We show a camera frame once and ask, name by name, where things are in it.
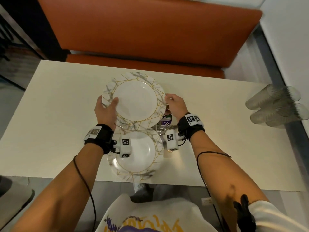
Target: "marble-patterned plate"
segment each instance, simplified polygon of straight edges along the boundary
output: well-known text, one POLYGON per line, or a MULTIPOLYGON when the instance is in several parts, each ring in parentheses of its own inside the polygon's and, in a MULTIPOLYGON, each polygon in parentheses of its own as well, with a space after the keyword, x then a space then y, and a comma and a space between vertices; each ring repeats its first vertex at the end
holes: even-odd
POLYGON ((142 182, 150 178, 160 168, 163 161, 163 143, 153 129, 127 131, 119 127, 113 139, 119 140, 120 135, 127 134, 131 138, 132 153, 128 158, 120 158, 119 154, 107 154, 112 172, 127 182, 142 182))
POLYGON ((144 130, 158 123, 165 113, 164 90, 152 77, 127 72, 112 79, 102 94, 107 106, 119 98, 116 125, 126 130, 144 130))

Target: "white shoe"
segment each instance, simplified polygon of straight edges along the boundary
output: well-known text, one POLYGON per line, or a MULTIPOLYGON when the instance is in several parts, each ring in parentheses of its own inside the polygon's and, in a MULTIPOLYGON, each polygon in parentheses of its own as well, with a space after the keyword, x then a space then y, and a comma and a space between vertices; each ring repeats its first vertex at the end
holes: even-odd
POLYGON ((134 192, 140 191, 142 189, 146 189, 146 185, 143 183, 133 183, 134 192))

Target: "black clip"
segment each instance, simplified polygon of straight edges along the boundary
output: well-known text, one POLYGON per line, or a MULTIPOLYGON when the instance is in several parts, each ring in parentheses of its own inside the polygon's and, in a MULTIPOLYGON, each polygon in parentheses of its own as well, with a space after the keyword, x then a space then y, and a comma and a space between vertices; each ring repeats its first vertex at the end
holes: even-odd
POLYGON ((242 195, 240 203, 234 201, 234 208, 237 210, 237 224, 241 232, 255 231, 257 225, 255 224, 254 216, 249 211, 249 200, 247 195, 242 195))

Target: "shirt sleeve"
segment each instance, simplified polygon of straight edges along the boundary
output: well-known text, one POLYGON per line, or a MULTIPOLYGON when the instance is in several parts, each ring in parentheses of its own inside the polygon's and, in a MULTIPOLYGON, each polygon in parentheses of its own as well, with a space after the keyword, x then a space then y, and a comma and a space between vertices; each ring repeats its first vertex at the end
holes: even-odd
POLYGON ((309 232, 309 229, 281 213, 269 202, 254 202, 249 205, 249 211, 255 218, 256 232, 309 232))

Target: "hand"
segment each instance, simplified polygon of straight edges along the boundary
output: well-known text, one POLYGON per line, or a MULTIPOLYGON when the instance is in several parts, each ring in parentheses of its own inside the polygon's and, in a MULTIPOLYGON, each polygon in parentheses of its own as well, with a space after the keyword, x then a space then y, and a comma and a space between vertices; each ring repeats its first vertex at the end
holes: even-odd
POLYGON ((184 100, 176 94, 166 94, 165 102, 168 104, 172 115, 176 117, 177 121, 188 112, 184 100))
POLYGON ((104 108, 102 105, 102 96, 98 97, 97 103, 95 105, 95 116, 97 117, 98 124, 105 124, 113 131, 116 129, 116 106, 118 102, 118 97, 115 97, 111 104, 107 108, 104 108))

